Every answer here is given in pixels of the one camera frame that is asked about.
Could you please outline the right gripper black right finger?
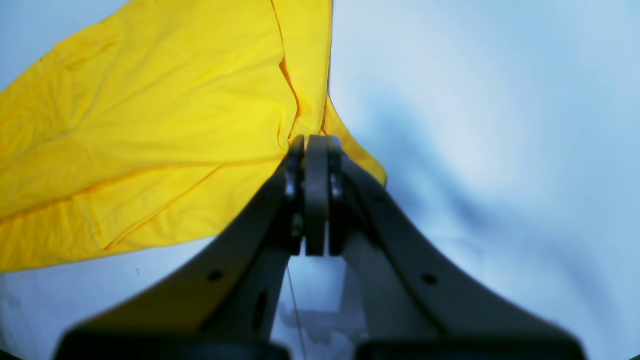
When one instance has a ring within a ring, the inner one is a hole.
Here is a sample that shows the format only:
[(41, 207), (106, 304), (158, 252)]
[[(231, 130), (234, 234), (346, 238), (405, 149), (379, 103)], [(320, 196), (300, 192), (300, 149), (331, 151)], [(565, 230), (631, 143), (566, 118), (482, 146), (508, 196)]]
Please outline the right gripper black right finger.
[(326, 249), (350, 266), (368, 339), (355, 360), (583, 360), (578, 340), (487, 289), (435, 248), (386, 189), (316, 137)]

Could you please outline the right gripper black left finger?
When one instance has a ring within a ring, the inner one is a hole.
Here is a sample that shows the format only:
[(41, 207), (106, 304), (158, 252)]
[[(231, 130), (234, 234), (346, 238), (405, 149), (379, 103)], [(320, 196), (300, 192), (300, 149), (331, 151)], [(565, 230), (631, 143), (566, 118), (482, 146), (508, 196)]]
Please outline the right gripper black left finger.
[(300, 252), (305, 139), (205, 249), (158, 284), (76, 326), (57, 360), (288, 360), (270, 342), (282, 281)]

